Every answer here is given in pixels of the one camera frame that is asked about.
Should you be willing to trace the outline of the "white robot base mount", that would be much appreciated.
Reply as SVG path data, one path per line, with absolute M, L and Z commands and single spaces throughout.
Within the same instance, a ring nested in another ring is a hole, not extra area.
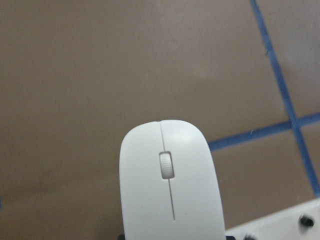
M 307 201 L 226 230 L 227 240 L 318 240 L 320 199 Z

